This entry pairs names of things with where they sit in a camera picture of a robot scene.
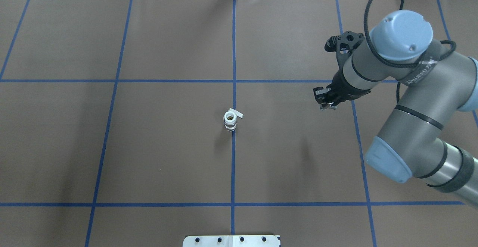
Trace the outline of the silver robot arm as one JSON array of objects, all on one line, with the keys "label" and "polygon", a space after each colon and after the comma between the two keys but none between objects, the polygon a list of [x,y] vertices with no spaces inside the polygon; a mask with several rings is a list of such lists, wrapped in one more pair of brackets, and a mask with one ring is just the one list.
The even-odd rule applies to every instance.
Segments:
[{"label": "silver robot arm", "polygon": [[336,53],[339,70],[313,90],[322,110],[370,93],[387,77],[407,87],[365,162],[400,184],[415,177],[476,207],[477,159],[439,135],[456,111],[477,109],[477,60],[448,53],[430,23],[410,10],[388,14],[368,34],[332,36],[324,48]]}]

